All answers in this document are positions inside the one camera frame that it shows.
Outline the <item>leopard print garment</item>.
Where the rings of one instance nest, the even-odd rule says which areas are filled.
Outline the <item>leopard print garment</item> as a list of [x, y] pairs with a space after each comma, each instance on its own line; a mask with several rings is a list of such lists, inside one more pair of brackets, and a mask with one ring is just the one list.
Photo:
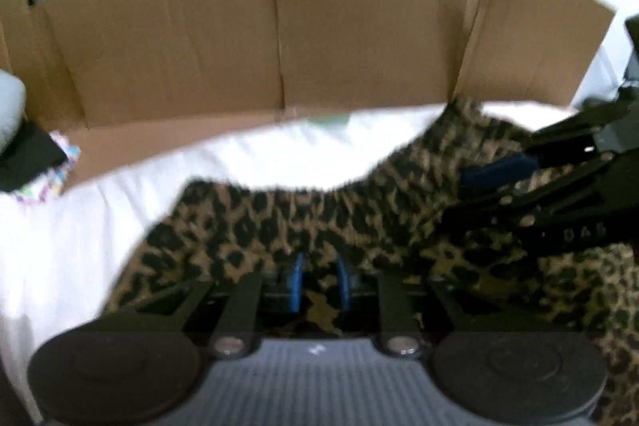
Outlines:
[[449, 103], [415, 139], [363, 178], [328, 190], [251, 189], [197, 178], [137, 246], [107, 299], [116, 311], [176, 284], [226, 287], [295, 254], [308, 263], [308, 318], [344, 330], [337, 308], [337, 257], [408, 284], [447, 282], [464, 299], [512, 297], [519, 308], [589, 332], [610, 377], [596, 407], [600, 425], [638, 420], [638, 246], [537, 253], [510, 231], [456, 230], [461, 174], [523, 153], [535, 132], [489, 116], [467, 98]]

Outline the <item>cream bear print blanket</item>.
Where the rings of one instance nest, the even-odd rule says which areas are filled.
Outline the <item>cream bear print blanket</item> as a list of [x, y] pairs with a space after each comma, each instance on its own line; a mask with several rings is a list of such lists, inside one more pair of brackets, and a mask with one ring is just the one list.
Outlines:
[[[491, 117], [532, 132], [566, 115], [536, 103], [486, 103]], [[171, 151], [77, 185], [36, 206], [1, 202], [1, 360], [32, 420], [41, 414], [27, 383], [27, 365], [48, 339], [109, 313], [105, 305], [131, 254], [175, 206], [193, 179], [251, 189], [321, 189], [363, 178], [441, 115], [443, 105], [361, 111], [342, 123], [301, 120], [263, 127]], [[310, 322], [306, 291], [302, 320]]]

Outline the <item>brown cardboard box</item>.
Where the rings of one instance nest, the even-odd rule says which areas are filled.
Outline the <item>brown cardboard box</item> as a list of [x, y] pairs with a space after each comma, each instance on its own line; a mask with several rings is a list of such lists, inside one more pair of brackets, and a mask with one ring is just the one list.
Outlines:
[[300, 116], [481, 101], [568, 105], [614, 13], [598, 0], [42, 0], [1, 20], [26, 111], [76, 182]]

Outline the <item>grey neck pillow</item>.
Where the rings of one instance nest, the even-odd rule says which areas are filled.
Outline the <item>grey neck pillow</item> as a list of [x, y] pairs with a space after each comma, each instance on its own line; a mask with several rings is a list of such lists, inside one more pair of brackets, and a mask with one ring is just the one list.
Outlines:
[[0, 71], [0, 151], [11, 144], [20, 128], [26, 106], [26, 87], [21, 79]]

